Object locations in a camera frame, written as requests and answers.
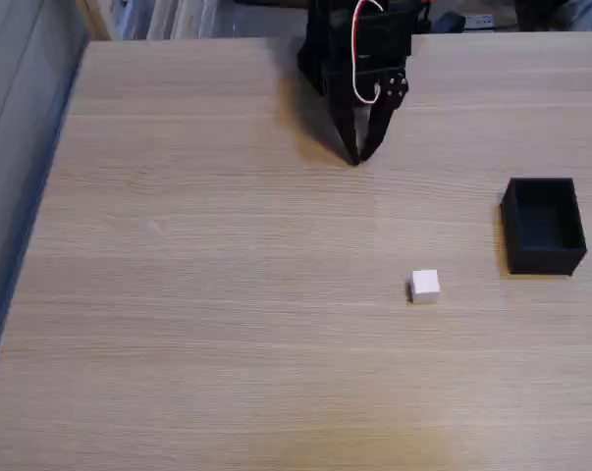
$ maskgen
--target cable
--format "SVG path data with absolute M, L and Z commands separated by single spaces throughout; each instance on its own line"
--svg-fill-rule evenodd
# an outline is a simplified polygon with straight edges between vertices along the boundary
M 352 56 L 352 90 L 361 102 L 366 105 L 373 105 L 378 100 L 378 95 L 381 93 L 381 85 L 378 83 L 374 84 L 374 99 L 366 100 L 363 98 L 358 90 L 356 89 L 356 22 L 358 21 L 358 14 L 361 10 L 361 7 L 365 5 L 366 2 L 369 2 L 376 6 L 381 12 L 384 12 L 383 7 L 380 3 L 376 0 L 358 0 L 356 2 L 356 6 L 354 7 L 354 13 L 352 14 L 352 29 L 350 33 L 350 53 Z

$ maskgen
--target wood grain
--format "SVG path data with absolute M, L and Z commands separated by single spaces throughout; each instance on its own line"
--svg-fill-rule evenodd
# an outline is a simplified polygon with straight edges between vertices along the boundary
M 592 33 L 415 39 L 348 167 L 295 43 L 93 43 L 0 349 L 0 470 L 592 470 Z M 504 273 L 573 177 L 573 278 Z M 411 270 L 443 293 L 406 302 Z

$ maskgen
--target small cube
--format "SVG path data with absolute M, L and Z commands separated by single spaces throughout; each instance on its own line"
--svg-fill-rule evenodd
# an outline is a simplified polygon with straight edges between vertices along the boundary
M 436 302 L 440 296 L 437 270 L 415 270 L 411 273 L 411 300 L 416 304 Z

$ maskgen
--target floor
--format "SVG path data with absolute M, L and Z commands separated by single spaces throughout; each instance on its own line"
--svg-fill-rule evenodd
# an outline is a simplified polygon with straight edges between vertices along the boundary
M 306 11 L 295 8 L 240 5 L 232 0 L 206 0 L 202 31 L 212 37 L 304 35 Z M 463 15 L 493 15 L 495 25 L 515 24 L 513 0 L 435 0 L 431 19 L 449 11 Z

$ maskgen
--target robotic arm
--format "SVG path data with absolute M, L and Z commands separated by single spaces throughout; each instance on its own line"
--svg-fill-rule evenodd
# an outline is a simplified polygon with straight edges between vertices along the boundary
M 354 166 L 379 147 L 394 111 L 408 92 L 404 72 L 411 34 L 424 5 L 405 0 L 309 0 L 299 69 L 328 101 Z M 367 136 L 359 149 L 354 107 L 371 105 Z

